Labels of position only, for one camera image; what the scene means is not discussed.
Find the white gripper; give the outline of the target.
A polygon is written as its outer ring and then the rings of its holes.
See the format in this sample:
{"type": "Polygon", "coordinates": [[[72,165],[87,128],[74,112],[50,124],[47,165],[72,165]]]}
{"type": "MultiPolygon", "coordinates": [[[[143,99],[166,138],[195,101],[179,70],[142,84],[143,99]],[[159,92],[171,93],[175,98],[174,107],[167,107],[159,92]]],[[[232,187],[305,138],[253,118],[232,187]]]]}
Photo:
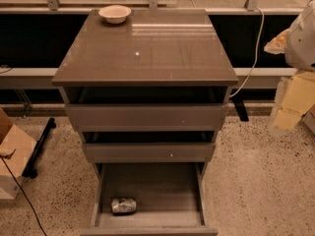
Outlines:
{"type": "MultiPolygon", "coordinates": [[[[271,41],[264,51],[284,54],[288,29],[283,30],[271,41]]],[[[304,115],[315,104],[315,73],[301,72],[291,79],[281,77],[275,95],[268,130],[273,136],[284,136],[291,132],[304,115]]]]}

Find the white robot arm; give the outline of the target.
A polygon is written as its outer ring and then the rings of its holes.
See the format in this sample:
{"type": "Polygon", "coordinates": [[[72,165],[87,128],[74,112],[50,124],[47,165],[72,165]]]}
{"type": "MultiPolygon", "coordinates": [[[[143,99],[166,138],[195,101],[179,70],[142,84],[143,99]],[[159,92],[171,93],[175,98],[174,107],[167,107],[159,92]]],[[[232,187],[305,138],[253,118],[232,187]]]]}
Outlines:
{"type": "Polygon", "coordinates": [[[294,76],[281,78],[270,131],[284,135],[292,131],[315,104],[315,0],[308,2],[288,29],[271,41],[264,51],[283,54],[287,65],[296,69],[294,76]]]}

